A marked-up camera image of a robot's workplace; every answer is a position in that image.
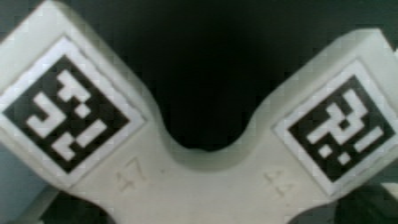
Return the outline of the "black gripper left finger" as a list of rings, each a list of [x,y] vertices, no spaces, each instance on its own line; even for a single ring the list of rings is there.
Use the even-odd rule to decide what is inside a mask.
[[[113,224],[103,209],[48,187],[12,224]]]

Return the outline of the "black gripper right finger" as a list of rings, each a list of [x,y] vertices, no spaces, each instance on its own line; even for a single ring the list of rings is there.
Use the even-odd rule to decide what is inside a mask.
[[[305,210],[289,224],[398,224],[398,183],[364,185],[336,202]]]

